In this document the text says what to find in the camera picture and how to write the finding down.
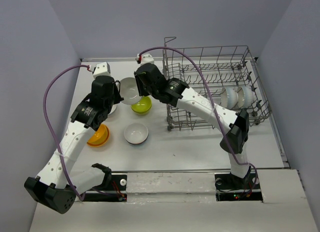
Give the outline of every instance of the white cable clip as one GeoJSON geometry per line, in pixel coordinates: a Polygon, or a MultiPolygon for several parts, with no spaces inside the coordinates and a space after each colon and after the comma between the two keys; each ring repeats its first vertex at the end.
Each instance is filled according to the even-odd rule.
{"type": "Polygon", "coordinates": [[[92,69],[92,65],[89,65],[89,68],[87,68],[86,70],[87,70],[87,71],[90,71],[90,72],[92,72],[92,73],[95,72],[95,69],[92,69]]]}
{"type": "Polygon", "coordinates": [[[69,156],[66,156],[66,155],[63,154],[63,153],[59,153],[59,151],[57,151],[57,150],[54,152],[54,154],[55,154],[56,156],[63,157],[63,159],[68,159],[68,160],[71,160],[71,161],[73,161],[73,162],[76,162],[76,161],[77,161],[76,159],[72,159],[72,158],[70,158],[69,156]]]}

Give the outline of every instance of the white bowl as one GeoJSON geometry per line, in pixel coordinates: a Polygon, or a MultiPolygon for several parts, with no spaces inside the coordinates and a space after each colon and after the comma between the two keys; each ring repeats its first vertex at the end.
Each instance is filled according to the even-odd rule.
{"type": "Polygon", "coordinates": [[[112,106],[111,111],[110,111],[110,113],[109,113],[108,115],[111,115],[113,112],[116,111],[116,109],[117,109],[117,105],[114,104],[114,105],[112,106]]]}
{"type": "Polygon", "coordinates": [[[135,78],[127,77],[120,81],[120,95],[124,98],[121,102],[126,105],[134,105],[141,100],[135,78]]]}
{"type": "Polygon", "coordinates": [[[254,93],[250,87],[239,86],[236,92],[238,93],[238,106],[240,109],[248,108],[255,101],[254,93]]]}
{"type": "Polygon", "coordinates": [[[124,130],[125,140],[132,145],[142,144],[148,138],[148,128],[142,123],[132,123],[124,130]]]}
{"type": "Polygon", "coordinates": [[[223,87],[221,91],[221,106],[232,109],[238,103],[238,94],[231,87],[223,87]]]}

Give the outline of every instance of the cable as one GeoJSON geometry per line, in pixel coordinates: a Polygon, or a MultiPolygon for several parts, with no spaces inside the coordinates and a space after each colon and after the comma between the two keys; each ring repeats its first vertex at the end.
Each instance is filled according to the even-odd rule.
{"type": "Polygon", "coordinates": [[[95,192],[98,192],[99,194],[101,194],[101,195],[105,195],[105,196],[118,196],[116,193],[105,193],[105,192],[102,192],[102,191],[100,191],[100,190],[98,190],[98,189],[96,189],[96,188],[92,188],[92,190],[93,191],[95,191],[95,192]]]}
{"type": "MultiPolygon", "coordinates": [[[[76,68],[80,68],[80,67],[85,67],[87,70],[90,68],[89,65],[75,65],[75,66],[72,66],[72,67],[69,67],[67,69],[65,69],[64,71],[62,71],[60,74],[58,74],[51,82],[50,84],[48,85],[48,87],[46,88],[45,92],[44,92],[44,96],[43,96],[43,114],[44,114],[44,119],[45,119],[45,122],[46,124],[48,125],[49,127],[49,130],[51,132],[51,135],[54,139],[54,142],[55,142],[55,145],[56,145],[56,148],[58,150],[58,152],[63,155],[62,153],[62,150],[61,150],[61,147],[60,147],[60,142],[59,142],[59,139],[54,131],[54,129],[52,128],[51,126],[51,123],[49,121],[49,118],[48,118],[48,113],[47,113],[47,97],[48,97],[48,93],[49,93],[49,90],[50,88],[52,87],[52,85],[57,81],[57,79],[59,79],[62,75],[64,75],[65,73],[67,73],[68,71],[71,71],[73,69],[76,69],[76,68]]],[[[79,198],[79,200],[83,201],[85,199],[85,195],[86,193],[84,192],[82,194],[82,196],[78,193],[76,187],[74,186],[74,184],[72,183],[71,179],[70,179],[70,176],[68,174],[68,171],[67,171],[67,167],[66,167],[66,164],[65,164],[65,160],[64,160],[64,157],[63,156],[60,156],[60,161],[61,161],[61,166],[62,166],[62,170],[63,170],[63,173],[64,173],[64,176],[66,178],[66,181],[68,182],[68,184],[70,185],[71,189],[75,192],[76,196],[79,198]]]]}
{"type": "Polygon", "coordinates": [[[208,84],[207,84],[207,82],[206,82],[206,79],[205,79],[204,75],[202,74],[201,70],[198,68],[198,66],[196,65],[196,63],[195,63],[188,55],[186,55],[185,53],[179,51],[179,50],[176,49],[176,48],[171,48],[171,47],[166,47],[166,46],[158,46],[158,47],[148,48],[148,49],[145,49],[144,51],[142,51],[141,53],[139,53],[139,57],[141,57],[142,54],[144,54],[144,53],[147,53],[147,52],[149,52],[149,51],[154,51],[154,50],[169,50],[169,51],[173,51],[173,52],[176,52],[176,53],[182,55],[182,56],[185,57],[188,61],[190,61],[190,63],[195,67],[196,71],[199,73],[199,75],[200,75],[200,77],[201,77],[201,79],[202,79],[202,81],[203,81],[203,85],[205,86],[205,89],[206,89],[206,91],[207,91],[207,93],[208,93],[208,96],[209,96],[209,99],[210,99],[210,101],[211,101],[212,108],[213,108],[213,112],[214,112],[214,114],[215,114],[215,117],[217,118],[217,122],[218,122],[218,125],[219,125],[219,127],[220,127],[222,136],[223,136],[224,140],[226,141],[226,145],[227,145],[229,151],[231,152],[231,154],[232,154],[235,162],[236,162],[238,165],[240,165],[240,166],[247,166],[247,165],[249,165],[249,166],[251,166],[251,167],[254,169],[254,172],[255,172],[255,180],[254,180],[253,186],[252,186],[251,190],[249,190],[249,192],[247,192],[244,196],[248,195],[248,194],[254,189],[254,187],[256,186],[256,183],[257,183],[257,181],[258,181],[258,171],[257,171],[257,168],[256,168],[252,163],[250,163],[250,162],[248,162],[248,163],[240,163],[239,160],[237,159],[236,154],[235,154],[234,150],[232,149],[232,147],[231,147],[231,145],[230,145],[230,143],[229,143],[229,140],[228,140],[228,138],[227,138],[227,135],[226,135],[226,133],[225,133],[225,130],[224,130],[224,128],[223,128],[223,125],[222,125],[222,123],[221,123],[221,121],[220,121],[218,112],[217,112],[217,110],[215,109],[214,99],[213,99],[213,97],[212,97],[212,95],[211,95],[209,86],[208,86],[208,84]]]}

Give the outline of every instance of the orange bowl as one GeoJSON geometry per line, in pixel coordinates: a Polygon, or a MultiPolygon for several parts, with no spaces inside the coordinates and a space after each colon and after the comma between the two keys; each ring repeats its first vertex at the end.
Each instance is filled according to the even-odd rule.
{"type": "Polygon", "coordinates": [[[109,137],[109,128],[102,123],[94,135],[87,141],[87,144],[91,147],[100,147],[108,141],[109,137]]]}

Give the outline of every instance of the wire dish rack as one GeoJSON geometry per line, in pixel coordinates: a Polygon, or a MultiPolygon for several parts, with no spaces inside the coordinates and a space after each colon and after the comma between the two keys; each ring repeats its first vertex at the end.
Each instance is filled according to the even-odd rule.
{"type": "MultiPolygon", "coordinates": [[[[164,46],[176,37],[165,37],[164,46]]],[[[191,57],[201,69],[205,81],[207,82],[214,102],[221,104],[221,92],[223,87],[231,87],[237,90],[238,86],[251,88],[254,94],[253,104],[246,108],[249,113],[249,124],[259,125],[271,115],[268,99],[264,92],[257,63],[252,57],[248,46],[211,46],[211,47],[185,47],[177,48],[191,57]]],[[[185,81],[200,95],[208,98],[208,93],[203,81],[195,67],[180,54],[164,49],[163,74],[167,79],[178,78],[185,81]]],[[[168,131],[172,129],[202,129],[213,128],[200,117],[186,111],[167,105],[168,131]]],[[[240,111],[236,105],[232,108],[240,111]]]]}

